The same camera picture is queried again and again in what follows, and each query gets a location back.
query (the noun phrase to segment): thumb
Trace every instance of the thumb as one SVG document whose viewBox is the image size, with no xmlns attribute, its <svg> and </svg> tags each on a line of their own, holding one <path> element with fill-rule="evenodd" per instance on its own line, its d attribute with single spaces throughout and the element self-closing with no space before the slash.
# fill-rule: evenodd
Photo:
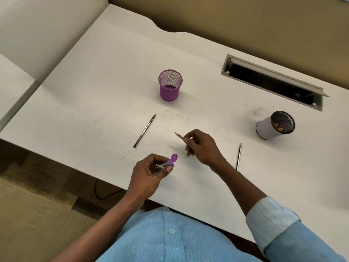
<svg viewBox="0 0 349 262">
<path fill-rule="evenodd" d="M 162 180 L 163 178 L 165 178 L 170 172 L 172 172 L 173 167 L 172 166 L 168 166 L 166 168 L 161 169 L 157 174 L 157 178 L 159 178 L 160 180 Z"/>
<path fill-rule="evenodd" d="M 185 142 L 186 145 L 188 145 L 191 149 L 194 150 L 195 152 L 195 148 L 198 146 L 197 143 L 193 140 L 193 139 L 189 139 L 189 138 L 184 138 L 183 141 Z"/>
</svg>

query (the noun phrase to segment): left hand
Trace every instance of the left hand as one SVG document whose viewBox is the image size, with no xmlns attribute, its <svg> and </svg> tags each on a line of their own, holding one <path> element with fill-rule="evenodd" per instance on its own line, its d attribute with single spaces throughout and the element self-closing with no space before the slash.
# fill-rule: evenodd
<svg viewBox="0 0 349 262">
<path fill-rule="evenodd" d="M 156 174 L 151 174 L 151 166 L 154 163 L 166 162 L 167 160 L 169 160 L 167 157 L 149 154 L 146 158 L 137 162 L 133 167 L 131 181 L 125 197 L 137 201 L 142 207 L 144 201 L 155 193 L 160 181 L 173 170 L 172 166 L 168 166 Z"/>
</svg>

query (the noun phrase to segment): light blue shirt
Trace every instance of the light blue shirt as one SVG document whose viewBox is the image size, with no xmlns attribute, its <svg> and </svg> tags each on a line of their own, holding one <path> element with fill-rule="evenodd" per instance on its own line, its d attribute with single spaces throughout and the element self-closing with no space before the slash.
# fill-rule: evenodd
<svg viewBox="0 0 349 262">
<path fill-rule="evenodd" d="M 299 217 L 273 198 L 261 199 L 246 222 L 271 262 L 344 262 Z M 126 223 L 115 243 L 98 259 L 110 261 L 232 261 L 259 262 L 239 251 L 217 230 L 197 220 L 161 207 L 137 212 Z"/>
</svg>

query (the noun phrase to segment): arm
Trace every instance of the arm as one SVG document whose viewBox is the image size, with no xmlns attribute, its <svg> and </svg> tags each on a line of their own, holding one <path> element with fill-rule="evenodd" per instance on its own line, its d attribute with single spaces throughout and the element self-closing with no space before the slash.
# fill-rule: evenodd
<svg viewBox="0 0 349 262">
<path fill-rule="evenodd" d="M 215 140 L 198 129 L 184 136 L 187 156 L 196 155 L 197 159 L 208 165 L 229 187 L 245 216 L 265 195 L 259 188 L 236 171 L 220 153 Z"/>
<path fill-rule="evenodd" d="M 173 170 L 172 167 L 167 167 L 155 175 L 151 174 L 150 168 L 155 161 L 167 160 L 166 157 L 150 154 L 137 162 L 124 198 L 91 229 L 59 253 L 52 262 L 97 260 L 111 246 L 129 218 L 155 193 L 160 181 Z"/>
<path fill-rule="evenodd" d="M 213 138 L 199 130 L 184 136 L 187 156 L 196 155 L 229 187 L 246 216 L 261 250 L 271 262 L 345 262 L 331 247 L 282 206 L 236 171 L 223 157 Z"/>
</svg>

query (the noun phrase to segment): black opening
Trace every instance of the black opening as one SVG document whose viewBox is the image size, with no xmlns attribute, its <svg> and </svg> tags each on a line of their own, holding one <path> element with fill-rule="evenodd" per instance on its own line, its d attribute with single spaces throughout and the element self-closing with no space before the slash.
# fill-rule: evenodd
<svg viewBox="0 0 349 262">
<path fill-rule="evenodd" d="M 311 105 L 312 103 L 317 102 L 315 99 L 316 96 L 312 91 L 308 91 L 240 65 L 233 64 L 230 67 L 227 65 L 225 71 L 229 71 L 229 76 L 231 77 L 300 101 L 304 104 Z"/>
</svg>

